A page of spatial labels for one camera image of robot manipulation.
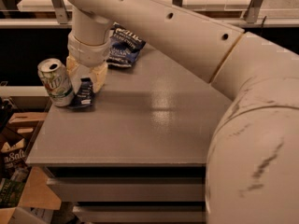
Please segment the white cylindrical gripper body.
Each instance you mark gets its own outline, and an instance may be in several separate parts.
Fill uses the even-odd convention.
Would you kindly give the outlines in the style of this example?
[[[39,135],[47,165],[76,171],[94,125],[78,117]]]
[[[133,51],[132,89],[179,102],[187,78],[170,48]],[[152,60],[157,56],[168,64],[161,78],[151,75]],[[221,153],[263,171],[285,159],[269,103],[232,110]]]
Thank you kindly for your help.
[[[73,33],[68,35],[67,47],[69,55],[72,56],[77,63],[86,67],[95,67],[102,64],[109,55],[108,42],[99,46],[86,45],[78,41]]]

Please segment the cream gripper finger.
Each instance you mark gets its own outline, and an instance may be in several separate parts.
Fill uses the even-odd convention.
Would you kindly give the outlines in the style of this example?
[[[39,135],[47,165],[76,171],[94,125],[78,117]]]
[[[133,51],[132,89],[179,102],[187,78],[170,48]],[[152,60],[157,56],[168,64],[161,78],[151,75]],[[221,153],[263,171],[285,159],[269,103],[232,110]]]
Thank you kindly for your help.
[[[90,78],[93,83],[93,92],[97,93],[101,90],[103,85],[105,84],[107,77],[107,69],[108,65],[106,62],[102,64],[92,67],[90,69]]]
[[[78,63],[72,55],[66,58],[66,70],[74,88],[79,88],[81,80],[90,73],[90,69]]]

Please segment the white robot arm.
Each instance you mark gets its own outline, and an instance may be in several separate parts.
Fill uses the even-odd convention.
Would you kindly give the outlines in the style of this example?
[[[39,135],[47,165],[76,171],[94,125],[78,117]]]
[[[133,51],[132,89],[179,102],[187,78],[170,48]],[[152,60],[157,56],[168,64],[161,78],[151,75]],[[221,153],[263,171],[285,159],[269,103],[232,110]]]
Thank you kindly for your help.
[[[115,21],[232,99],[206,160],[208,224],[299,224],[295,53],[159,0],[68,0]]]

